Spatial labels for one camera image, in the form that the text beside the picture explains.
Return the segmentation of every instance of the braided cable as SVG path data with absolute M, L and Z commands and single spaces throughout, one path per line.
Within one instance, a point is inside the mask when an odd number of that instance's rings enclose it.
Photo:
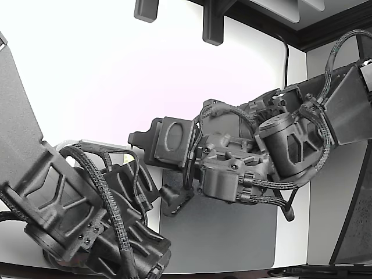
M 23 221 L 14 212 L 3 211 L 0 212 L 0 223 L 3 221 Z
M 32 223 L 31 219 L 27 217 L 18 206 L 14 205 L 2 191 L 0 191 L 0 200 L 22 221 Z
M 336 59 L 336 56 L 337 56 L 339 50 L 341 49 L 341 46 L 349 38 L 351 38 L 351 37 L 353 37 L 355 35 L 363 35 L 363 36 L 365 36 L 365 37 L 367 37 L 369 39 L 372 39 L 372 33 L 371 32 L 357 29 L 357 30 L 353 30 L 353 31 L 350 31 L 350 32 L 344 34 L 336 42 L 336 44 L 334 45 L 333 49 L 331 50 L 331 53 L 330 53 L 330 55 L 328 57 L 327 64 L 325 66 L 325 73 L 324 73 L 325 82 L 324 82 L 323 89 L 321 90 L 321 93 L 317 97 L 318 103 L 324 104 L 325 98 L 326 98 L 326 96 L 327 96 L 327 94 L 328 94 L 328 92 L 329 92 L 329 90 L 331 88 L 332 72 L 333 72 L 334 62 L 335 62 L 335 59 Z
M 276 196 L 251 196 L 249 198 L 251 202 L 256 202 L 256 203 L 265 203 L 268 205 L 276 205 L 281 208 L 286 208 L 288 202 L 284 199 L 278 198 Z
M 320 135 L 323 138 L 323 149 L 317 164 L 314 166 L 316 171 L 320 171 L 325 165 L 331 150 L 331 135 L 327 125 L 320 120 L 316 115 L 308 110 L 306 106 L 300 107 L 300 114 L 310 120 L 319 129 Z
M 123 219 L 121 218 L 120 210 L 117 207 L 116 201 L 102 173 L 81 149 L 73 145 L 64 147 L 62 150 L 60 150 L 60 154 L 64 158 L 71 156 L 87 171 L 93 184 L 97 187 L 98 192 L 103 200 L 103 204 L 109 213 L 109 218 L 118 241 L 121 261 L 125 263 L 126 266 L 124 268 L 123 265 L 123 271 L 128 273 L 130 278 L 138 278 L 137 269 L 135 268 L 135 263 L 133 261 L 133 250 L 131 249 L 131 245 L 129 243 L 128 234 L 125 229 Z
M 145 210 L 144 206 L 142 205 L 142 199 L 146 201 L 147 198 L 143 194 L 138 194 L 138 189 L 140 188 L 140 185 L 138 183 L 138 176 L 140 174 L 140 159 L 138 158 L 137 154 L 134 151 L 128 150 L 128 149 L 122 149 L 122 150 L 106 149 L 105 151 L 108 152 L 108 153 L 128 154 L 128 155 L 131 155 L 134 158 L 135 170 L 134 170 L 134 174 L 133 174 L 133 193 L 134 193 L 134 198 L 136 199 L 139 207 L 141 208 L 141 213 L 142 213 L 142 216 L 143 216 L 143 224 L 145 226 L 147 226 L 148 225 L 148 217 L 147 217 L 147 214 L 146 214 L 146 210 Z
M 107 209 L 111 223 L 113 225 L 115 236 L 119 242 L 121 250 L 129 250 L 130 244 L 126 229 L 124 228 L 123 220 L 119 208 L 116 205 L 115 199 L 110 191 L 109 186 L 101 172 L 96 168 L 91 159 L 80 149 L 75 146 L 66 146 L 60 154 L 63 157 L 71 156 L 76 162 L 82 166 L 89 174 L 90 179 L 97 187 L 100 196 L 102 197 L 105 208 Z

